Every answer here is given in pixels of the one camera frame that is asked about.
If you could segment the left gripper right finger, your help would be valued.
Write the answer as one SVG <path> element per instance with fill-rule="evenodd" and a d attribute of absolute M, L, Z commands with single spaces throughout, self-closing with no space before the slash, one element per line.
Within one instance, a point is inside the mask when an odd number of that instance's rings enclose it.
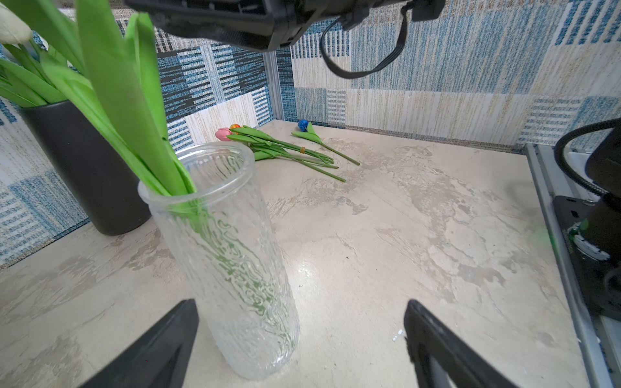
<path fill-rule="evenodd" d="M 404 330 L 418 386 L 515 386 L 417 300 L 407 304 Z"/>

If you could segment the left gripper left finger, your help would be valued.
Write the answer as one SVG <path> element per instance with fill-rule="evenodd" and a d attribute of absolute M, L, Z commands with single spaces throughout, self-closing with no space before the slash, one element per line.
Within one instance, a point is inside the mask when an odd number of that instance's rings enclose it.
<path fill-rule="evenodd" d="M 183 386 L 199 322 L 196 302 L 179 302 L 82 386 Z"/>

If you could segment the dark grey cylindrical vase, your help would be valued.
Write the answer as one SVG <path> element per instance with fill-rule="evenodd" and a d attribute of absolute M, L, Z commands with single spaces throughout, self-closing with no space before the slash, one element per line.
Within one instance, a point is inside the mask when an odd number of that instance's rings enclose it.
<path fill-rule="evenodd" d="M 150 219 L 137 176 L 69 100 L 19 114 L 97 231 L 126 234 Z"/>

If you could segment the clear glass vase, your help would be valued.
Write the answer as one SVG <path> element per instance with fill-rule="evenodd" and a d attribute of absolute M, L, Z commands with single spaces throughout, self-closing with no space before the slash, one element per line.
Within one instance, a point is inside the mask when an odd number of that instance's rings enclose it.
<path fill-rule="evenodd" d="M 140 184 L 139 195 L 228 365 L 248 380 L 268 378 L 293 355 L 300 325 L 254 155 L 211 142 L 178 157 L 196 192 L 165 197 Z"/>

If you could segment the pale cream tulip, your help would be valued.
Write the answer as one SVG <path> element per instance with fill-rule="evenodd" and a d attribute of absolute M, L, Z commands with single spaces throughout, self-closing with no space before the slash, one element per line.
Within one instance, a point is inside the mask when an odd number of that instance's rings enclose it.
<path fill-rule="evenodd" d="M 67 100 L 47 77 L 39 58 L 24 45 L 3 44 L 1 55 L 1 97 L 21 108 L 61 103 Z"/>

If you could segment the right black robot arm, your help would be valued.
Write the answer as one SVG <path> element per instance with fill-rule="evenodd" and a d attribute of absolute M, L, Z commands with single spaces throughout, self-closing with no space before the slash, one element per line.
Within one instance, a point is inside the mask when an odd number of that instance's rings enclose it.
<path fill-rule="evenodd" d="M 131 0 L 155 27 L 176 37 L 205 38 L 268 53 L 294 45 L 312 24 L 331 19 L 349 31 L 386 1 L 167 1 Z"/>

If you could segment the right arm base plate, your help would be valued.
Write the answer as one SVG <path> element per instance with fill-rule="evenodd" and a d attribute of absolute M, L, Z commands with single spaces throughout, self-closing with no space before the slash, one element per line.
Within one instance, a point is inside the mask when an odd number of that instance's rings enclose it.
<path fill-rule="evenodd" d="M 578 290 L 595 315 L 620 320 L 620 208 L 609 198 L 553 200 Z"/>

